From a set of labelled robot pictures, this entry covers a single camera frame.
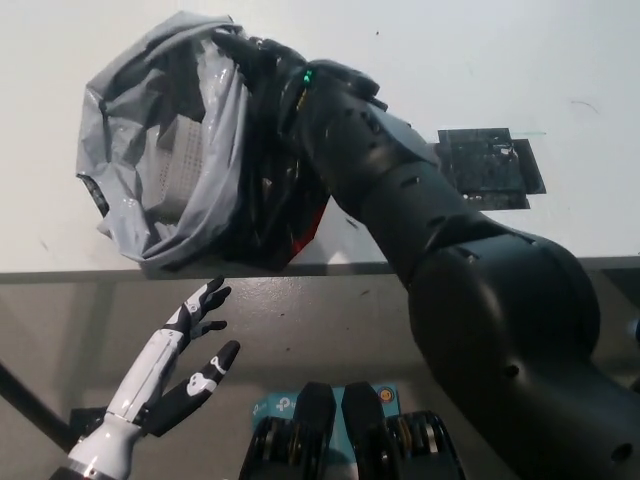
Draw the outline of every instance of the black fingertip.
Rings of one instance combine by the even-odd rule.
[[[209,284],[207,285],[209,287],[208,290],[215,292],[222,286],[223,283],[224,277],[222,275],[218,275],[216,278],[209,282]]]
[[[226,320],[219,320],[219,321],[211,322],[207,327],[207,332],[210,332],[212,330],[224,330],[225,328],[227,328]]]
[[[239,351],[240,342],[237,342],[236,340],[228,341],[218,352],[220,367],[224,370],[229,370],[229,367],[231,367],[231,364],[238,356]]]
[[[221,297],[224,297],[224,298],[227,298],[230,293],[231,293],[231,287],[228,286],[228,285],[226,287],[224,287],[224,288],[221,288],[217,292],[218,295],[220,295]]]

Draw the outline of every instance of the table surface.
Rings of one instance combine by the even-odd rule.
[[[251,35],[369,73],[428,141],[438,129],[510,128],[530,140],[547,194],[489,215],[588,267],[640,266],[637,2],[24,0],[0,4],[0,282],[141,278],[97,232],[74,177],[80,110],[85,83],[178,10],[230,14]],[[383,270],[366,229],[332,202],[287,273]]]

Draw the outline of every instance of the robotic hand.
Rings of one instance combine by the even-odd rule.
[[[523,479],[640,477],[640,397],[590,361],[599,308],[577,259],[467,205],[363,73],[271,40],[213,40],[245,77],[252,120],[366,225],[435,379],[502,459]]]
[[[146,434],[161,436],[197,410],[222,381],[240,350],[236,341],[222,349],[189,379],[165,395],[178,356],[224,321],[203,322],[220,307],[231,288],[218,277],[203,285],[157,330],[142,349],[106,409],[102,424],[69,453],[70,463],[52,479],[124,480],[131,472],[133,446]]]

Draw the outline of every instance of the robot finger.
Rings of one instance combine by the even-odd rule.
[[[224,330],[225,328],[227,328],[227,322],[224,320],[201,322],[191,329],[191,340],[200,338],[212,330]]]
[[[198,372],[163,395],[144,422],[145,433],[160,437],[200,408],[224,379],[239,351],[240,343],[227,342]]]
[[[210,293],[201,304],[202,316],[207,312],[219,308],[231,293],[231,287],[224,287],[216,292]]]
[[[225,56],[236,63],[240,73],[244,76],[247,88],[252,93],[264,79],[265,73],[272,70],[276,64],[275,55],[261,49],[259,39],[247,39],[224,30],[212,32],[211,39]]]

